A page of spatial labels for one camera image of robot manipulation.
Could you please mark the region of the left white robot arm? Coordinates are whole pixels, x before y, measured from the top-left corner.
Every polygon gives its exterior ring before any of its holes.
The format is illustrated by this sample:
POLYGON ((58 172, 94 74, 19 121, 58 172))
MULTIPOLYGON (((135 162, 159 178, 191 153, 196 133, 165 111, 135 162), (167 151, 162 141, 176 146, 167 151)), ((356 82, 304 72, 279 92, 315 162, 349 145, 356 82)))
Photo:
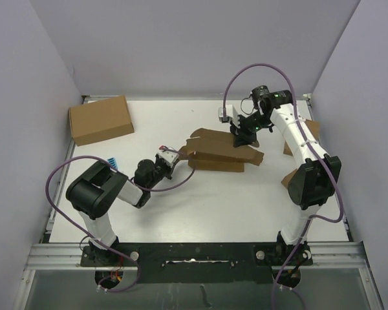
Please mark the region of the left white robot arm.
POLYGON ((142 208, 151 193, 164 178, 171 179, 180 153, 163 148, 155 160, 141 160, 132 178, 115 170, 109 163, 96 161, 78 176, 68 187, 66 199, 83 218, 91 234, 90 244, 96 248, 95 257, 104 265, 112 265, 118 259, 118 237, 108 215, 115 200, 142 208))

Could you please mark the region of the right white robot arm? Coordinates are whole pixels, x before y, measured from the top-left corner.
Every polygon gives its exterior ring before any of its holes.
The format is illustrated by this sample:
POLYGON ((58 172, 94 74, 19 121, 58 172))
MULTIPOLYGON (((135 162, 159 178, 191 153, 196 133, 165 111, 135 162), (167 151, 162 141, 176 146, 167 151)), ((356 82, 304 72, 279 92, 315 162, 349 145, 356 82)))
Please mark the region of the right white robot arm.
POLYGON ((270 92, 262 85, 250 92, 254 112, 248 116, 239 114, 233 105, 223 105, 219 111, 221 122, 230 124, 234 147, 251 145, 257 141, 261 129, 277 129, 291 151, 296 171, 286 189, 298 209, 281 229, 283 243, 276 245, 274 254, 282 264, 296 259, 295 244, 307 238, 308 220, 334 195, 341 161, 330 156, 309 130, 305 119, 297 111, 292 93, 288 90, 270 92))

